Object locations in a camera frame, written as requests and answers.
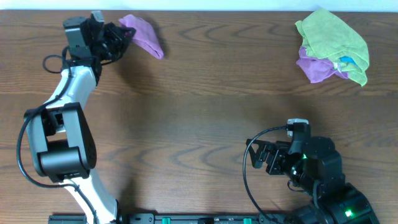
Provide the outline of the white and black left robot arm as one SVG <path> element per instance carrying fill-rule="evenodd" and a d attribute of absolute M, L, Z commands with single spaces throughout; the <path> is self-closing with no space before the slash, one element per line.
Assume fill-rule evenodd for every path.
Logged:
<path fill-rule="evenodd" d="M 17 139 L 22 175 L 45 189 L 66 189 L 86 223 L 122 223 L 119 203 L 95 169 L 96 146 L 83 109 L 103 66 L 118 61 L 135 29 L 112 22 L 64 22 L 68 46 L 58 58 L 62 78 L 52 96 L 25 112 Z"/>

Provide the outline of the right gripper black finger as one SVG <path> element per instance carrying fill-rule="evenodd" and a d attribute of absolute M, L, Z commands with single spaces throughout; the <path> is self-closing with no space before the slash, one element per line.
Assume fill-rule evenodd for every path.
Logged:
<path fill-rule="evenodd" d="M 273 150 L 275 144 L 269 141 L 247 139 L 246 145 L 249 147 L 251 156 L 266 156 Z"/>
<path fill-rule="evenodd" d="M 251 146 L 250 157 L 253 168 L 260 169 L 263 163 L 266 161 L 269 152 L 270 152 L 269 146 L 259 146 L 257 148 L 257 151 L 254 151 L 254 149 Z"/>

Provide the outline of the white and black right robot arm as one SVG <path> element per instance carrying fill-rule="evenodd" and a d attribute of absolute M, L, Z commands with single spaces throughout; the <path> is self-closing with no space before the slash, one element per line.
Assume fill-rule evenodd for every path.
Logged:
<path fill-rule="evenodd" d="M 312 198 L 286 214 L 283 223 L 378 223 L 368 199 L 345 181 L 342 158 L 330 138 L 309 137 L 297 146 L 248 139 L 246 145 L 254 168 L 266 163 L 269 175 L 286 175 L 290 190 Z"/>

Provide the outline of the purple microfibre cloth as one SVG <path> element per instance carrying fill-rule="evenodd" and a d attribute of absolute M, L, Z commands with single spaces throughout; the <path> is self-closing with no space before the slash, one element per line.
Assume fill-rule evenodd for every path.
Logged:
<path fill-rule="evenodd" d="M 132 38 L 133 43 L 143 48 L 156 59 L 161 60 L 164 58 L 164 51 L 162 50 L 155 30 L 150 23 L 145 21 L 143 18 L 133 16 L 132 14 L 128 14 L 119 19 L 119 23 L 122 27 L 134 28 L 136 30 L 136 33 Z"/>

